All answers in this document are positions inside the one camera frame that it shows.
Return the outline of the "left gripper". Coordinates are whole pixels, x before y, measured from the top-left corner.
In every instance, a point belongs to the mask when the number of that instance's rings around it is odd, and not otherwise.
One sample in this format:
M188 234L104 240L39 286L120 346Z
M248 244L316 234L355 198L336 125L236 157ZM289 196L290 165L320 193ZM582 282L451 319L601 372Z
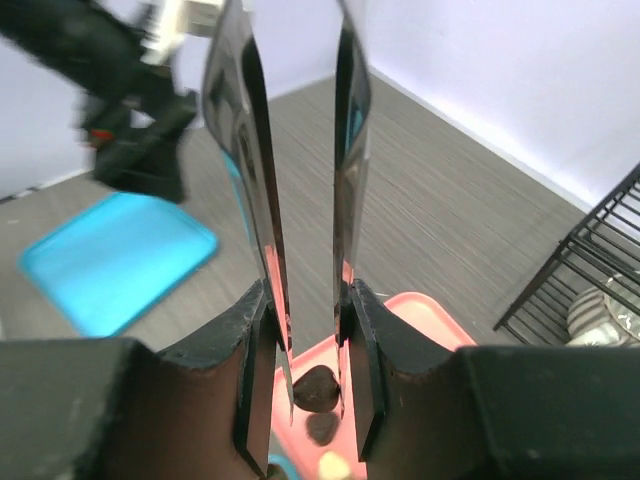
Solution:
M174 94L161 102L148 124L136 126L133 100L108 103L87 96L80 128L93 149L92 179L113 190L185 201L179 144L197 115L197 94Z

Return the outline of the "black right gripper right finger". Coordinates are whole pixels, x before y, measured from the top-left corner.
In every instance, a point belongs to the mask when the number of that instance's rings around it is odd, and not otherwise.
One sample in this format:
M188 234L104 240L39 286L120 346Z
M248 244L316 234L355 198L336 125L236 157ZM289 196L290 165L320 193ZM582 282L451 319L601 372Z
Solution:
M350 292L357 451L372 479L635 479L639 353L449 351Z

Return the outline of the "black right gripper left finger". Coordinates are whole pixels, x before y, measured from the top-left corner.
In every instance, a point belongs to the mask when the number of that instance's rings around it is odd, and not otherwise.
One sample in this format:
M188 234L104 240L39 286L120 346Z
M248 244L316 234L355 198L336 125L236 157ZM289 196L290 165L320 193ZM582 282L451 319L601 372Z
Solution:
M278 333L261 283L154 352L132 338L1 345L5 479L259 479Z

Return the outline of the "stainless steel tongs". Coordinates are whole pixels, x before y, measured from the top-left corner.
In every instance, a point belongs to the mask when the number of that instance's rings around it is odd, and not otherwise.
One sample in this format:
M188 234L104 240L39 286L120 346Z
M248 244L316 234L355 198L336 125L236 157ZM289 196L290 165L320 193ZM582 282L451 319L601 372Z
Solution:
M347 308L369 165L372 88L352 5L342 1L339 6L342 25L335 76L332 278L338 382L344 388ZM261 279L275 307L282 349L291 356L286 256L265 79L249 15L240 1L223 4L202 93L207 130L228 167Z

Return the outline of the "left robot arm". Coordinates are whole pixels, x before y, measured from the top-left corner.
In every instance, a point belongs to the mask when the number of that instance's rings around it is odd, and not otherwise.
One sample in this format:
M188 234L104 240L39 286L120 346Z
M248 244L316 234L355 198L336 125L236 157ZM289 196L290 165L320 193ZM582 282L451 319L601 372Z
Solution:
M160 12L148 3L128 23L98 1L4 1L1 33L84 90L78 127L93 150L95 181L179 204L178 147L198 95L176 90L169 59L143 60Z

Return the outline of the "blue chocolate tin box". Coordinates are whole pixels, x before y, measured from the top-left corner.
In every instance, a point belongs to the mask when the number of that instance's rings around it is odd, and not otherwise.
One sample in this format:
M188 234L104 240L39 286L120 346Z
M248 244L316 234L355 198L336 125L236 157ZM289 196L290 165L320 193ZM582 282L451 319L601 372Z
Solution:
M266 478L270 480L300 480L294 464L285 456L270 454Z

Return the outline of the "blue tin lid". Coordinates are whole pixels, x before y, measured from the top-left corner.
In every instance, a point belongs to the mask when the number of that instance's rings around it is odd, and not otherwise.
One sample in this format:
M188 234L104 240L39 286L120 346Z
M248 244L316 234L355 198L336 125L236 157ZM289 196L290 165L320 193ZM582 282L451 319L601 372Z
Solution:
M114 193L29 246L18 265L77 332L101 338L138 320L218 246L176 204Z

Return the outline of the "striped ceramic cup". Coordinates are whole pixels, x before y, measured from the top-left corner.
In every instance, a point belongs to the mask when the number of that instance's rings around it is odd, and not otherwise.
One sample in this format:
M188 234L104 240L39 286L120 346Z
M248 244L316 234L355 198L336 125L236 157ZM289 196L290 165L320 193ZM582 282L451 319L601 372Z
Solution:
M569 307L567 346L639 346L639 285L621 274L591 286Z

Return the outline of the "pink tray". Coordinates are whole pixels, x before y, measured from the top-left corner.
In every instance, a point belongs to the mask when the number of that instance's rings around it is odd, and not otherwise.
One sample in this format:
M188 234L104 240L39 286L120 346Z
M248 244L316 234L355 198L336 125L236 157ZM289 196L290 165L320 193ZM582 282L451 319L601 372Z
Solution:
M472 345L474 340L431 297L419 292L403 292L385 301L385 306L423 335L454 351ZM353 395L345 392L345 412L340 418L331 442L319 446L307 434L306 420L309 414L300 409L289 415L286 380L283 370L274 374L271 429L281 446L282 456L296 467L300 479L317 479L318 462L327 452L334 452L349 466L354 479L367 476L366 465L358 460Z

